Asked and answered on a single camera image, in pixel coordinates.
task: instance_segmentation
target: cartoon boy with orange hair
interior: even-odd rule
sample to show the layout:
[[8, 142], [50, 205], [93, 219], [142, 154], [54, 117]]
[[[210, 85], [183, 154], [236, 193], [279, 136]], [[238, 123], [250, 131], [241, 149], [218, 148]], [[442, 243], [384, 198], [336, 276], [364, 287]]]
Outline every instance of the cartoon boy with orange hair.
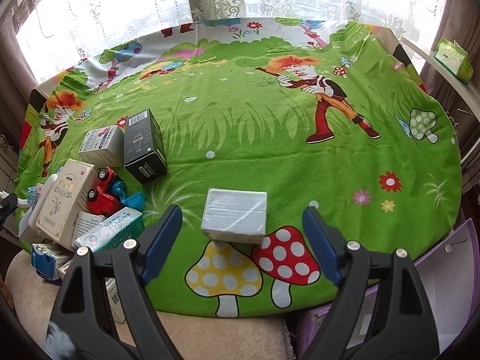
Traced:
[[40, 127], [45, 130], [43, 133], [45, 138], [38, 146], [38, 150], [42, 147], [45, 148], [42, 177], [47, 177], [53, 154], [65, 138], [68, 131], [68, 119], [84, 105], [85, 103], [79, 100], [77, 94], [72, 91], [58, 91], [47, 99], [45, 110], [47, 108], [54, 110], [54, 120], [50, 123], [50, 115], [45, 112], [40, 121]]
[[[380, 138], [380, 134], [346, 101], [347, 95], [340, 85], [317, 74], [315, 65], [319, 64], [320, 61], [313, 57], [283, 55], [272, 58], [265, 69], [258, 67], [257, 70], [276, 76], [279, 84], [285, 88], [300, 88], [303, 92], [315, 95], [318, 100], [315, 112], [316, 131], [307, 138], [307, 143], [325, 142], [335, 137], [328, 127], [326, 118], [329, 107], [339, 109], [353, 123], [359, 125], [371, 139]], [[291, 80], [289, 77], [279, 74], [283, 71], [294, 74], [300, 80]]]

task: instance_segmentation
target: cartoon face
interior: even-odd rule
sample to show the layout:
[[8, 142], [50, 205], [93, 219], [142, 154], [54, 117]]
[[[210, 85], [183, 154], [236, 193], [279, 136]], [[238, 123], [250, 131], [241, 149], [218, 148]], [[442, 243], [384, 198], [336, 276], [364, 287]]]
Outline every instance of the cartoon face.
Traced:
[[293, 65], [290, 67], [286, 67], [285, 70], [305, 80], [317, 77], [317, 72], [315, 71], [315, 67], [312, 66], [311, 64], [303, 64], [300, 66]]
[[73, 110], [65, 107], [55, 107], [54, 112], [55, 112], [55, 117], [54, 117], [55, 124], [66, 122], [70, 118], [70, 116], [74, 114]]

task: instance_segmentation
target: yellow flower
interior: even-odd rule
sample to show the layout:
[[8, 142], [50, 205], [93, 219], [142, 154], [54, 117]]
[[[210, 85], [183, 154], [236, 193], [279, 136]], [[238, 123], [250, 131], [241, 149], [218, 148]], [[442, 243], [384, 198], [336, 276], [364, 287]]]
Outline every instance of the yellow flower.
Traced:
[[393, 211], [393, 207], [395, 207], [395, 203], [393, 200], [385, 200], [382, 205], [382, 210], [385, 212]]

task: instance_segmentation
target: orange hair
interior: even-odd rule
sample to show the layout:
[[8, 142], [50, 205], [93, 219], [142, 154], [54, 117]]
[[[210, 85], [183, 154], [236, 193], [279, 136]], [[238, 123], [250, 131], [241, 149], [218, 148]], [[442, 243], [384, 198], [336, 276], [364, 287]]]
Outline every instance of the orange hair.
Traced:
[[291, 66], [319, 65], [321, 61], [311, 56], [283, 55], [272, 58], [265, 70], [269, 73], [280, 73]]
[[46, 107], [49, 109], [55, 107], [64, 107], [73, 111], [82, 109], [85, 103], [77, 97], [72, 91], [58, 91], [51, 95], [46, 101]]

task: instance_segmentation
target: red shoe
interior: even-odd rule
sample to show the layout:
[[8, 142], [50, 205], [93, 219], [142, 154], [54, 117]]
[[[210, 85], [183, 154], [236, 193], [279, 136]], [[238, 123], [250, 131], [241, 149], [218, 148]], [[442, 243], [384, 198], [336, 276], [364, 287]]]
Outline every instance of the red shoe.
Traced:
[[311, 143], [320, 143], [320, 142], [325, 142], [326, 140], [330, 140], [335, 138], [335, 135], [333, 135], [332, 132], [327, 132], [325, 134], [312, 134], [310, 137], [307, 138], [306, 143], [311, 144]]
[[358, 124], [363, 131], [365, 131], [367, 133], [367, 135], [371, 138], [371, 139], [378, 139], [380, 138], [380, 134], [378, 132], [376, 132], [371, 126], [370, 124], [368, 124], [365, 120], [362, 120], [359, 124]]

